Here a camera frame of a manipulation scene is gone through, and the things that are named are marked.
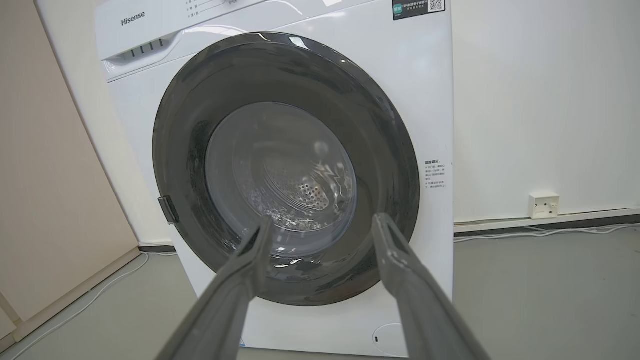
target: door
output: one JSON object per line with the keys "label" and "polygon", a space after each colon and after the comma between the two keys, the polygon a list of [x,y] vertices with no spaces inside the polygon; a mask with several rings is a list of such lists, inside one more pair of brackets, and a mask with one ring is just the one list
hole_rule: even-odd
{"label": "door", "polygon": [[20,34],[0,38],[0,292],[22,332],[138,243],[33,2],[0,2],[0,31]]}
{"label": "door", "polygon": [[349,299],[380,277],[369,230],[388,213],[410,239],[415,151],[384,91],[311,39],[248,33],[194,56],[157,112],[154,169],[168,219],[218,271],[262,215],[277,226],[274,302]]}

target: hisense logo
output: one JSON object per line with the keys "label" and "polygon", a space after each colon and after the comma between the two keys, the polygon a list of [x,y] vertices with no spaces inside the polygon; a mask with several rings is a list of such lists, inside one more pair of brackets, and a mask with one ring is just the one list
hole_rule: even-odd
{"label": "hisense logo", "polygon": [[135,15],[134,17],[128,17],[126,19],[124,19],[122,21],[122,26],[125,26],[126,24],[132,22],[132,21],[136,21],[138,19],[142,19],[143,17],[145,17],[145,13],[139,13],[137,15]]}

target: front-loading washing machine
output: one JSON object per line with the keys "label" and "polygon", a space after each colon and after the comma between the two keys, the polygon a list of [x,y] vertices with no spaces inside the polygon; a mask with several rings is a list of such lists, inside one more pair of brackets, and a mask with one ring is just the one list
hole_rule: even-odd
{"label": "front-loading washing machine", "polygon": [[111,0],[116,110],[201,294],[260,216],[276,234],[241,345],[405,356],[370,228],[389,214],[451,297],[445,0]]}

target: floor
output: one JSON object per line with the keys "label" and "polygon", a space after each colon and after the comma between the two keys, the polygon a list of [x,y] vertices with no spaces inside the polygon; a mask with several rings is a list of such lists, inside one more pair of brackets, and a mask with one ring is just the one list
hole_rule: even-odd
{"label": "floor", "polygon": [[[142,255],[110,279],[140,266]],[[637,359],[640,228],[456,244],[454,303],[494,360]],[[13,360],[110,279],[0,354]],[[196,300],[176,256],[151,255],[20,360],[153,359]],[[241,348],[238,359],[355,359]]]}

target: cable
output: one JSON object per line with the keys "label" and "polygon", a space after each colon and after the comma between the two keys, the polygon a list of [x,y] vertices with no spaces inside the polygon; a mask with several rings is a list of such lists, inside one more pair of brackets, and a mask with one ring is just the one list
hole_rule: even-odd
{"label": "cable", "polygon": [[537,231],[549,231],[547,229],[542,229],[541,227],[535,227],[535,226],[523,226],[522,229],[530,229],[530,230],[537,230]]}
{"label": "cable", "polygon": [[89,302],[89,304],[85,305],[82,310],[78,311],[77,313],[73,314],[70,318],[66,319],[65,321],[59,323],[58,325],[54,326],[51,330],[45,332],[44,334],[40,335],[40,337],[38,337],[36,340],[34,340],[32,343],[30,343],[29,345],[27,345],[25,348],[23,348],[16,356],[14,356],[11,360],[16,360],[19,356],[21,356],[22,354],[25,353],[25,351],[29,350],[33,345],[36,345],[40,340],[46,338],[48,335],[50,335],[52,332],[58,330],[60,327],[62,327],[63,325],[65,325],[66,323],[68,323],[69,321],[73,320],[76,316],[80,315],[84,310],[87,310],[87,308],[89,306],[91,306],[91,304],[93,304],[96,300],[98,300],[98,298],[107,290],[111,287],[111,285],[122,279],[123,277],[126,277],[128,275],[133,274],[134,272],[140,270],[140,268],[142,268],[143,266],[145,266],[145,264],[147,263],[147,261],[149,261],[149,254],[146,252],[143,252],[144,255],[147,256],[147,258],[145,259],[145,262],[142,263],[142,265],[138,266],[137,268],[135,268],[134,270],[131,270],[130,272],[127,272],[126,274],[122,274],[120,276],[118,276],[117,278],[113,279],[109,284],[107,284],[105,287],[102,288],[102,290],[100,290],[98,292],[98,295],[96,295],[93,300],[91,300]]}
{"label": "cable", "polygon": [[143,252],[143,251],[141,251],[141,253],[147,254],[147,255],[160,255],[160,256],[174,256],[178,254],[177,252]]}
{"label": "cable", "polygon": [[525,236],[532,236],[535,238],[541,238],[544,236],[555,235],[559,233],[586,233],[586,234],[597,234],[597,235],[605,235],[611,234],[616,230],[626,229],[628,227],[639,227],[640,224],[621,224],[621,225],[607,225],[600,227],[587,227],[583,229],[559,229],[559,230],[544,230],[540,229],[540,232],[537,233],[511,233],[511,234],[500,234],[500,235],[481,235],[481,236],[467,236],[456,238],[454,243],[462,243],[469,240],[479,240],[479,239],[505,239],[505,238],[519,238]]}

